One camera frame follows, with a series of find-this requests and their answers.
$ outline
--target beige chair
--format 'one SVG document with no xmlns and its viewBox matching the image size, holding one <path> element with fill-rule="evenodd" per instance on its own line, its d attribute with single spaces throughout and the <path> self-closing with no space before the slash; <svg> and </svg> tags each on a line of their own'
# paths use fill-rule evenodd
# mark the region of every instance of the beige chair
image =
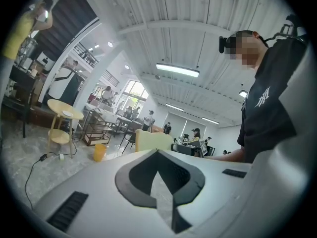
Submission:
<svg viewBox="0 0 317 238">
<path fill-rule="evenodd" d="M 149 149 L 170 150 L 173 143 L 173 138 L 170 135 L 166 135 L 162 132 L 149 133 L 141 129 L 136 130 L 136 152 Z"/>
</svg>

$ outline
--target desk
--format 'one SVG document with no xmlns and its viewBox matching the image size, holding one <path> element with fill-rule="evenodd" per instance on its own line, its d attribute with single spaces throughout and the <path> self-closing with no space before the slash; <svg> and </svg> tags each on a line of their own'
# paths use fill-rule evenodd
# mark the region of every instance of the desk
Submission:
<svg viewBox="0 0 317 238">
<path fill-rule="evenodd" d="M 52 122 L 51 129 L 49 131 L 48 153 L 50 152 L 51 141 L 58 144 L 66 144 L 69 142 L 70 154 L 71 154 L 71 158 L 73 158 L 73 153 L 72 153 L 72 124 L 73 123 L 72 121 L 73 119 L 81 120 L 84 117 L 84 115 L 78 110 L 74 109 L 71 105 L 68 105 L 59 100 L 48 100 L 48 107 L 56 113 Z M 71 112 L 73 116 L 72 117 L 66 116 L 63 113 L 63 111 Z M 59 123 L 58 123 L 57 129 L 54 129 L 54 125 L 57 118 L 60 118 Z M 69 134 L 59 129 L 63 119 L 70 120 Z"/>
<path fill-rule="evenodd" d="M 130 123 L 132 122 L 131 120 L 129 120 L 127 118 L 124 118 L 124 117 L 118 117 L 117 120 L 119 120 L 119 124 L 117 125 L 117 128 L 116 128 L 116 130 L 115 130 L 115 132 L 113 134 L 113 137 L 115 137 L 115 135 L 118 133 L 118 130 L 119 130 L 119 128 L 121 128 L 121 125 L 123 123 L 127 123 L 128 127 L 129 127 Z"/>
<path fill-rule="evenodd" d="M 4 96 L 2 103 L 3 105 L 18 111 L 19 113 L 22 113 L 22 133 L 23 138 L 25 138 L 25 122 L 30 112 L 35 85 L 39 78 L 33 77 L 25 70 L 19 69 L 14 65 L 12 67 L 10 79 L 15 81 L 17 85 L 26 92 L 28 98 L 26 98 L 23 103 L 15 98 Z"/>
</svg>

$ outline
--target fluorescent light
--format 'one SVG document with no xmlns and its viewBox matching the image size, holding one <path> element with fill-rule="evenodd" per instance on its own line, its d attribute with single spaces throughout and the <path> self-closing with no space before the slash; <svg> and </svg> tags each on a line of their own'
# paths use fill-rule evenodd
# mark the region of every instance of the fluorescent light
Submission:
<svg viewBox="0 0 317 238">
<path fill-rule="evenodd" d="M 194 69 L 188 69 L 163 63 L 157 63 L 157 68 L 161 70 L 167 70 L 171 72 L 181 73 L 192 77 L 198 77 L 199 71 Z"/>
<path fill-rule="evenodd" d="M 241 95 L 243 98 L 246 98 L 248 95 L 248 92 L 246 92 L 245 90 L 242 90 L 239 95 Z"/>
<path fill-rule="evenodd" d="M 206 121 L 213 122 L 213 123 L 215 123 L 215 124 L 219 124 L 219 123 L 218 123 L 218 122 L 216 122 L 216 121 L 213 121 L 213 120 L 210 120 L 210 119 L 207 119 L 207 118 L 204 118 L 204 117 L 202 117 L 202 119 L 203 119 L 203 120 L 206 120 Z"/>
<path fill-rule="evenodd" d="M 176 109 L 176 110 L 179 110 L 179 111 L 184 111 L 183 109 L 180 109 L 178 107 L 175 107 L 175 106 L 172 106 L 170 104 L 166 104 L 168 107 L 172 108 L 172 109 Z"/>
</svg>

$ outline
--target ceiling beam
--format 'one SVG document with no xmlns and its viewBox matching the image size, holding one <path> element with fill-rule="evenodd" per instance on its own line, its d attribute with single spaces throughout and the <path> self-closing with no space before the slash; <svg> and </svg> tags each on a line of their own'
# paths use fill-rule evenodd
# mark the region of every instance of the ceiling beam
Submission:
<svg viewBox="0 0 317 238">
<path fill-rule="evenodd" d="M 158 82 L 158 80 L 155 78 L 154 75 L 146 75 L 146 74 L 142 74 L 141 75 L 141 78 L 144 80 L 144 81 L 154 81 L 154 82 Z M 213 99 L 213 100 L 216 100 L 218 102 L 221 102 L 221 103 L 224 103 L 230 107 L 233 107 L 233 108 L 241 108 L 241 103 L 233 100 L 233 99 L 230 99 L 228 97 L 225 97 L 219 93 L 216 93 L 216 92 L 213 92 L 213 91 L 210 91 L 210 90 L 207 90 L 203 87 L 199 87 L 199 86 L 196 86 L 196 85 L 192 85 L 192 84 L 189 84 L 189 83 L 186 83 L 186 82 L 183 82 L 183 81 L 179 81 L 179 80 L 175 80 L 175 79 L 171 79 L 171 78 L 165 78 L 165 77 L 161 77 L 160 78 L 160 81 L 162 83 L 165 83 L 165 84 L 168 84 L 168 85 L 172 85 L 172 86 L 177 86 L 177 87 L 181 87 L 181 88 L 184 88 L 184 89 L 187 89 L 187 90 L 190 90 L 190 91 L 194 91 L 194 92 L 197 92 L 201 95 L 204 95 L 207 99 Z"/>
<path fill-rule="evenodd" d="M 230 36 L 232 34 L 231 31 L 228 31 L 224 28 L 197 22 L 197 21 L 159 20 L 159 21 L 148 21 L 142 24 L 128 26 L 126 28 L 120 29 L 119 31 L 117 31 L 117 36 L 135 32 L 135 31 L 145 30 L 148 28 L 185 28 L 190 30 L 207 32 L 210 34 L 215 34 L 217 36 Z"/>
<path fill-rule="evenodd" d="M 225 123 L 230 124 L 230 125 L 236 125 L 237 124 L 235 121 L 230 120 L 230 119 L 225 118 L 225 117 L 222 117 L 221 115 L 218 115 L 218 114 L 215 114 L 215 113 L 212 113 L 212 112 L 206 112 L 206 111 L 203 111 L 203 110 L 199 110 L 199 109 L 196 109 L 196 108 L 194 108 L 194 107 L 192 107 L 192 106 L 190 106 L 188 104 L 180 103 L 178 101 L 174 101 L 174 100 L 171 100 L 169 98 L 165 98 L 165 97 L 159 96 L 159 95 L 157 95 L 155 93 L 152 93 L 151 96 L 154 99 L 157 99 L 162 104 L 166 104 L 166 103 L 171 104 L 171 105 L 176 106 L 178 108 L 184 109 L 185 112 L 193 113 L 192 115 L 202 116 L 202 117 L 217 121 L 218 123 L 225 122 Z"/>
</svg>

